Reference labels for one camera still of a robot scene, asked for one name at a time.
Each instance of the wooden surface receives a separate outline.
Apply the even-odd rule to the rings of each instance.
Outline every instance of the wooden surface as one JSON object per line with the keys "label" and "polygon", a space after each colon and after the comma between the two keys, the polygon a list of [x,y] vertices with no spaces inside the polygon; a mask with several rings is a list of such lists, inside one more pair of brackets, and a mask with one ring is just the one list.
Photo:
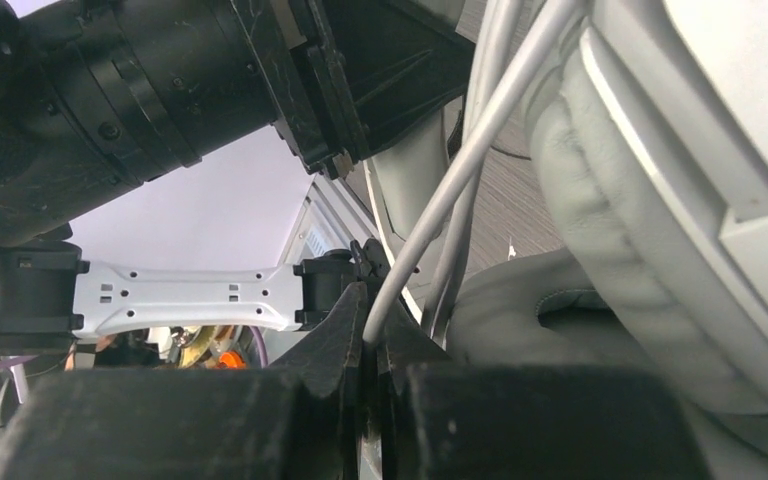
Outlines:
{"label": "wooden surface", "polygon": [[[475,41],[484,12],[484,0],[468,0],[458,31]],[[525,35],[528,8],[523,12],[512,52]],[[450,105],[446,123],[451,129],[458,109]],[[521,123],[516,114],[499,136],[496,145],[518,155],[528,155]],[[363,169],[358,168],[347,179],[350,187],[368,205]],[[490,152],[484,166],[481,188],[475,205],[475,222],[468,271],[476,273],[508,260],[511,247],[516,256],[534,255],[561,246],[552,221],[546,212],[537,176],[529,161]]]}

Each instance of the metal frame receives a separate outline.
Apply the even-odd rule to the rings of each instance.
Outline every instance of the metal frame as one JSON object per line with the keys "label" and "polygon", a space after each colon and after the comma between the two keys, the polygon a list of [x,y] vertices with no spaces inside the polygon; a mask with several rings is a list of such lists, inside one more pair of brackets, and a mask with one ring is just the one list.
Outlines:
{"label": "metal frame", "polygon": [[246,272],[142,270],[92,262],[78,275],[74,312],[81,339],[169,326],[249,325],[299,328],[302,280],[293,265]]}

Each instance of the white wall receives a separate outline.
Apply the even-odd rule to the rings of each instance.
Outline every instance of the white wall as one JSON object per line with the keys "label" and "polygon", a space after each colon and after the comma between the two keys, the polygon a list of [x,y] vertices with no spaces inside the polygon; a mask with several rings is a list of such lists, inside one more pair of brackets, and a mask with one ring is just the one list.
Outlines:
{"label": "white wall", "polygon": [[[53,3],[8,1],[20,17]],[[75,220],[72,241],[88,260],[142,268],[274,266],[311,180],[266,128]]]}

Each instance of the gray cushion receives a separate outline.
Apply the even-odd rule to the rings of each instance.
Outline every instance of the gray cushion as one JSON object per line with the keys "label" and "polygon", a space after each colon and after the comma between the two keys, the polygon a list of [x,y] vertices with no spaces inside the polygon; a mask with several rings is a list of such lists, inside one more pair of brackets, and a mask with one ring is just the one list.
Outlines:
{"label": "gray cushion", "polygon": [[724,420],[751,418],[732,431],[768,453],[767,340],[667,210],[578,51],[562,76],[530,139],[561,236],[668,378]]}

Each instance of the orange object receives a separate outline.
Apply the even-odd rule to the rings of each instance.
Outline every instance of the orange object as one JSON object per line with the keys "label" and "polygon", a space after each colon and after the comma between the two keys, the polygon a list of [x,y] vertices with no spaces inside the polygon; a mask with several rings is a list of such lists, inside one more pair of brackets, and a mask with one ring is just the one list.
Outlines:
{"label": "orange object", "polygon": [[219,368],[246,368],[246,362],[237,352],[225,352],[219,356]]}

